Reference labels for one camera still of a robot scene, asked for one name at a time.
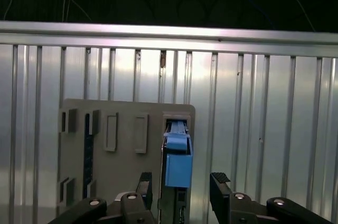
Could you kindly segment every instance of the gray panel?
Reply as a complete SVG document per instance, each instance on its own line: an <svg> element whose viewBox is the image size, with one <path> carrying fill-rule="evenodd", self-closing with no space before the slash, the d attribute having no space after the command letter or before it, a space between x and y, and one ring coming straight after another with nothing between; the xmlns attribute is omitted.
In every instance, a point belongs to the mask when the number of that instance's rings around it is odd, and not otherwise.
<svg viewBox="0 0 338 224"><path fill-rule="evenodd" d="M14 222L33 221L36 47L18 47Z"/></svg>
<svg viewBox="0 0 338 224"><path fill-rule="evenodd" d="M13 48L0 45L0 222L8 223L10 198L11 100Z"/></svg>
<svg viewBox="0 0 338 224"><path fill-rule="evenodd" d="M102 49L92 48L88 50L86 72L86 97L87 99L100 99L101 87L101 59Z"/></svg>
<svg viewBox="0 0 338 224"><path fill-rule="evenodd" d="M85 48L67 47L64 61L64 98L85 98L87 51Z"/></svg>
<svg viewBox="0 0 338 224"><path fill-rule="evenodd" d="M231 174L238 54L218 54L212 171Z"/></svg>
<svg viewBox="0 0 338 224"><path fill-rule="evenodd" d="M61 89L63 84L63 82L60 82L60 78L62 78L60 75L62 72L61 59L60 47L44 46L42 48L38 224L45 224L55 217L57 200L58 110L59 95L62 94Z"/></svg>
<svg viewBox="0 0 338 224"><path fill-rule="evenodd" d="M138 101L158 102L161 51L141 50Z"/></svg>
<svg viewBox="0 0 338 224"><path fill-rule="evenodd" d="M185 60L186 60L186 52L185 51L177 52L176 88L175 88L175 103L176 104L184 103Z"/></svg>
<svg viewBox="0 0 338 224"><path fill-rule="evenodd" d="M327 146L327 119L328 119L328 102L330 95L330 77L331 77L331 61L332 59L323 59L322 61L322 75L321 79L321 89L319 96L319 110L318 110L318 128L316 135L316 145L313 146L315 151L311 158L314 158L313 161L313 186L310 188L312 190L312 205L311 210L316 214L320 214L321 204L322 204L322 193L323 193L323 183L324 183L324 166L325 166L325 155L326 155L326 146Z"/></svg>
<svg viewBox="0 0 338 224"><path fill-rule="evenodd" d="M164 102L167 104L174 103L175 94L175 59L177 52L167 51L165 61L165 85L164 85Z"/></svg>
<svg viewBox="0 0 338 224"><path fill-rule="evenodd" d="M305 206L309 178L316 58L296 58L287 197Z"/></svg>
<svg viewBox="0 0 338 224"><path fill-rule="evenodd" d="M116 49L113 100L133 101L135 50Z"/></svg>
<svg viewBox="0 0 338 224"><path fill-rule="evenodd" d="M245 54L243 59L243 82L242 98L240 109L239 125L239 144L238 144L238 163L236 177L236 191L245 191L245 180L247 170L248 145L249 145L249 126L251 114L251 82L252 82L252 57L251 54Z"/></svg>
<svg viewBox="0 0 338 224"><path fill-rule="evenodd" d="M190 104L195 107L194 160L191 187L190 221L204 221L207 209L204 209L206 193L206 155L210 102L210 72L212 53L193 52L192 84Z"/></svg>
<svg viewBox="0 0 338 224"><path fill-rule="evenodd" d="M165 130L165 116L167 111L172 115L189 116L190 129L194 131L194 107L190 105L170 105L170 104L150 104L145 102L111 102L111 101L93 101L93 100L74 100L64 101L62 110L68 110L77 107L77 131L75 133L61 134L60 148L60 179L75 178L74 199L82 199L82 178L83 178L83 139L85 124L83 119L86 110L100 110L101 115L106 117L111 114L111 110L118 113L117 136L121 138L115 152L107 152L104 149L104 119L101 117L100 131L94 135L93 148L93 179L96 180L96 193L98 197L105 198L110 204L118 193L123 191L133 191L138 183L139 176L144 171L151 171L153 177L153 208L152 212L157 215L157 202L159 192L159 177L161 173L161 162L154 161L161 159L161 147L163 131ZM134 133L138 130L130 129L130 125L135 122L135 118L140 118L141 131L148 128L147 152L140 154L135 152Z"/></svg>
<svg viewBox="0 0 338 224"><path fill-rule="evenodd" d="M270 56L261 202L281 195L290 57Z"/></svg>
<svg viewBox="0 0 338 224"><path fill-rule="evenodd" d="M110 49L102 49L101 76L100 76L100 100L109 100L110 95Z"/></svg>
<svg viewBox="0 0 338 224"><path fill-rule="evenodd" d="M330 76L330 94L328 99L328 118L324 164L324 184L321 204L321 214L332 221L337 220L337 124L338 124L338 64L332 59Z"/></svg>
<svg viewBox="0 0 338 224"><path fill-rule="evenodd" d="M255 55L253 57L254 68L252 71L252 89L251 89L251 111L250 111L250 125L249 125L249 149L247 157L247 173L245 180L245 193L251 199L259 201L256 192L259 190L257 187L259 178L261 177L259 169L259 160L262 152L260 151L264 139L262 138L262 128L264 128L262 115L265 112L265 63L268 58L264 55Z"/></svg>

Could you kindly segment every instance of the silver screw head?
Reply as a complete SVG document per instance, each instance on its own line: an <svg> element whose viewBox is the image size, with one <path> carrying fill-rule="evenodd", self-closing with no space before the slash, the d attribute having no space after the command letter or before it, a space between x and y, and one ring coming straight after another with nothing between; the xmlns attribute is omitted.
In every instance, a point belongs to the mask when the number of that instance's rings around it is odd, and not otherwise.
<svg viewBox="0 0 338 224"><path fill-rule="evenodd" d="M236 193L234 196L235 196L236 198L238 198L238 199L243 199L243 198L244 198L244 195L241 194L241 193Z"/></svg>
<svg viewBox="0 0 338 224"><path fill-rule="evenodd" d="M136 199L136 195L128 195L128 197L127 197L128 199Z"/></svg>
<svg viewBox="0 0 338 224"><path fill-rule="evenodd" d="M282 199L275 199L274 203L276 203L279 206L283 206L284 205L284 201Z"/></svg>
<svg viewBox="0 0 338 224"><path fill-rule="evenodd" d="M100 203L100 201L94 199L94 200L92 200L89 204L90 204L92 207L94 207L94 206L97 206L99 203Z"/></svg>

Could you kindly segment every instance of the rectangular hole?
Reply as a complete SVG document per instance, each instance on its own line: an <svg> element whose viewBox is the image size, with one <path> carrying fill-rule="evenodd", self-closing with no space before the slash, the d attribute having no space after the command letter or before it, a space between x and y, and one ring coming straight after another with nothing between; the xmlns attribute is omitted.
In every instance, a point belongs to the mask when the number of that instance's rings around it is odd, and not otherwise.
<svg viewBox="0 0 338 224"><path fill-rule="evenodd" d="M65 180L63 180L61 183L60 183L60 202L63 201L63 188L64 188L64 184L66 183L66 181L68 181L69 178L66 178Z"/></svg>
<svg viewBox="0 0 338 224"><path fill-rule="evenodd" d="M61 121L61 131L65 132L65 112L62 113L62 121Z"/></svg>

